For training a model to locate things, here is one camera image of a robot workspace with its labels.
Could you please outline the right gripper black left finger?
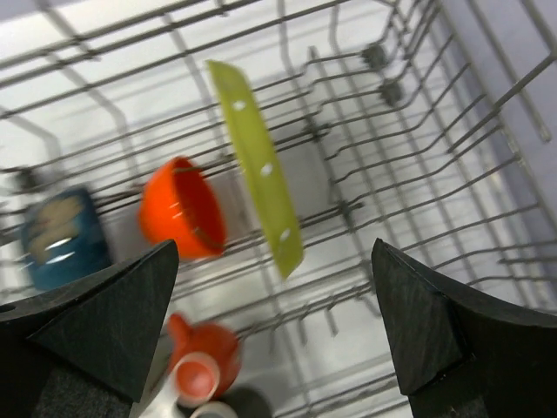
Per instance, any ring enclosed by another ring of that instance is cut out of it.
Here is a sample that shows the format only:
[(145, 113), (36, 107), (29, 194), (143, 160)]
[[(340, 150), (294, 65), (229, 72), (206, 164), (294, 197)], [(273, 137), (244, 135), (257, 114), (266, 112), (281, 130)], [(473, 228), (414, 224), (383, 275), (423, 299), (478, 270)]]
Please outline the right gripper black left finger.
[(1, 306), (3, 417), (126, 417), (140, 401), (178, 272), (173, 240)]

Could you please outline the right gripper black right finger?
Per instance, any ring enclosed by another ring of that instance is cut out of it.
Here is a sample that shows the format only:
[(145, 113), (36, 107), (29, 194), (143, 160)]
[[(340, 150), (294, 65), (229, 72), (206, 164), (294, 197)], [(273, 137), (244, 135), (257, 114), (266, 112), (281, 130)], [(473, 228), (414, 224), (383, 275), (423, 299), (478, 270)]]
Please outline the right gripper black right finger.
[(381, 239), (371, 262), (413, 416), (556, 415), (555, 316), (449, 278)]

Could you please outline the blue bowl beige inside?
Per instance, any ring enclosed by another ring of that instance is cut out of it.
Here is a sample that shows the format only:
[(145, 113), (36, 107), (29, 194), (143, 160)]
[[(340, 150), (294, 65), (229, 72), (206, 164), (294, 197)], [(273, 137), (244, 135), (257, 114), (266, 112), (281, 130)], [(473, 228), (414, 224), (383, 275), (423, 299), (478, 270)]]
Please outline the blue bowl beige inside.
[(19, 238), (30, 280), (40, 291), (64, 286), (113, 264), (90, 190), (84, 184), (30, 206)]

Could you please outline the small orange mug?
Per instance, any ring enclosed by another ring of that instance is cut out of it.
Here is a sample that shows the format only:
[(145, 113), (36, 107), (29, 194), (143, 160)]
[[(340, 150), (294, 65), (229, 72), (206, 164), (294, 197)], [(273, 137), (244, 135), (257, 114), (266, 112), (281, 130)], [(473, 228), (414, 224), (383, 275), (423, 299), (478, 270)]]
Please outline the small orange mug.
[(171, 386), (182, 405), (196, 407), (231, 387), (241, 368), (241, 344), (233, 331), (214, 321), (191, 324), (180, 313), (170, 315), (167, 330)]

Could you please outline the dark brown mug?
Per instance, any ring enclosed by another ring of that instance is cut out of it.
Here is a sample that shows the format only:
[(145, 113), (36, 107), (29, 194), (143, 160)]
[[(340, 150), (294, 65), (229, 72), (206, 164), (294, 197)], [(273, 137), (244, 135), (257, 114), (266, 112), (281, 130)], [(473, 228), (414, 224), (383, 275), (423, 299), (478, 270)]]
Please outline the dark brown mug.
[(188, 412), (186, 417), (237, 417), (237, 418), (272, 418), (270, 402), (257, 389), (238, 386), (230, 389), (216, 401)]

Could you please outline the orange bowl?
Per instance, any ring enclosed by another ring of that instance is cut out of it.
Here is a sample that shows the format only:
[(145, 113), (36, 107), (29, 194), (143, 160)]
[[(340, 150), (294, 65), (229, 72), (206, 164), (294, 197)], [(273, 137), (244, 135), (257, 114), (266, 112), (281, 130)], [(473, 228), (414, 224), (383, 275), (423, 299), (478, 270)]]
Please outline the orange bowl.
[(182, 259), (218, 257), (227, 238), (216, 194), (199, 166), (178, 156), (144, 185), (138, 223), (148, 242), (175, 241)]

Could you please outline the yellow-green dotted plate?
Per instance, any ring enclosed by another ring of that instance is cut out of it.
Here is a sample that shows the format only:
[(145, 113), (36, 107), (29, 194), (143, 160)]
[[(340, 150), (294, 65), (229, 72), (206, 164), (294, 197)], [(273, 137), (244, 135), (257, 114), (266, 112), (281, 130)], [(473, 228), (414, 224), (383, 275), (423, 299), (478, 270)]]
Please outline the yellow-green dotted plate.
[(304, 247), (271, 134), (241, 69), (218, 60), (206, 65), (272, 258), (285, 280), (301, 264)]

